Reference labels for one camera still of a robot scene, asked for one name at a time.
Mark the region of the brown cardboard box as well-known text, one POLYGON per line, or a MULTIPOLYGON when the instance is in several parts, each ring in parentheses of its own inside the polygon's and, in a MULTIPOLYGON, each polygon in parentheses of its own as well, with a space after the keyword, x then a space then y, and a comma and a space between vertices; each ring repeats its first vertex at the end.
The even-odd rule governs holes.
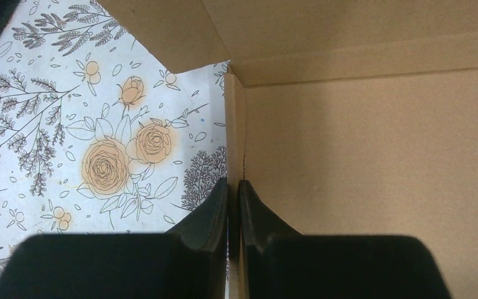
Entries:
POLYGON ((313 234, 403 234, 478 298, 478 1, 102 1, 169 71, 227 60, 228 179, 313 234))

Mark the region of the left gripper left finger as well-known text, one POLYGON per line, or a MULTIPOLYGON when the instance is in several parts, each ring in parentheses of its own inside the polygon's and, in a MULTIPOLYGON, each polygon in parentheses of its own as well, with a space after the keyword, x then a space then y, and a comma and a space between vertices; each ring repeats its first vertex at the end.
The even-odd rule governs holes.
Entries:
POLYGON ((223 298, 226 179, 164 233, 42 234, 0 275, 0 298, 223 298))

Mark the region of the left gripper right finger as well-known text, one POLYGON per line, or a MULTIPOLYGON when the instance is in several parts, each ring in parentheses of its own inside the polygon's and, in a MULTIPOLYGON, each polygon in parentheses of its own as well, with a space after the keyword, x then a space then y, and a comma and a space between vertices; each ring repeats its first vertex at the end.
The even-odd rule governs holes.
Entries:
POLYGON ((407 235, 306 235, 238 186, 247 298, 450 298, 428 248, 407 235))

